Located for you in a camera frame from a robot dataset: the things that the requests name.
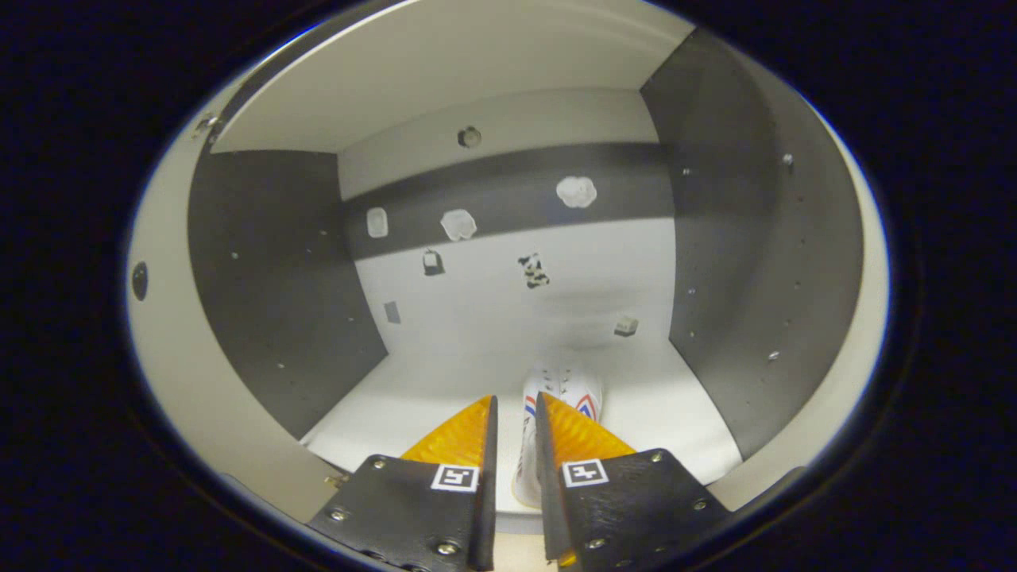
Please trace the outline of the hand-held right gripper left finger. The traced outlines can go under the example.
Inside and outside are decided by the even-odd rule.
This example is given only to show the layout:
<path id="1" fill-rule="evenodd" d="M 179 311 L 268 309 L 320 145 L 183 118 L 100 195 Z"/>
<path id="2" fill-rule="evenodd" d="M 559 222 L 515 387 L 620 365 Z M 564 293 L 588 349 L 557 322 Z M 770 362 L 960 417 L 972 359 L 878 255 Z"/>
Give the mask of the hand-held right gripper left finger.
<path id="1" fill-rule="evenodd" d="M 492 570 L 497 413 L 484 396 L 403 455 L 367 457 L 309 528 L 399 570 Z"/>

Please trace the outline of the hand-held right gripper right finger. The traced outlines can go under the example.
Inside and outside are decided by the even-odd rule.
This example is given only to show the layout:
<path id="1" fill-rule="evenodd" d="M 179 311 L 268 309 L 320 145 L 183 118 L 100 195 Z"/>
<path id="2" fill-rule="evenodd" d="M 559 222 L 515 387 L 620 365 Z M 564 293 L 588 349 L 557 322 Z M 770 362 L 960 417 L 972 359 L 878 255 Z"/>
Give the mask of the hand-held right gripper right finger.
<path id="1" fill-rule="evenodd" d="M 733 514 L 671 452 L 636 451 L 548 393 L 536 400 L 545 551 L 563 570 L 661 570 Z"/>

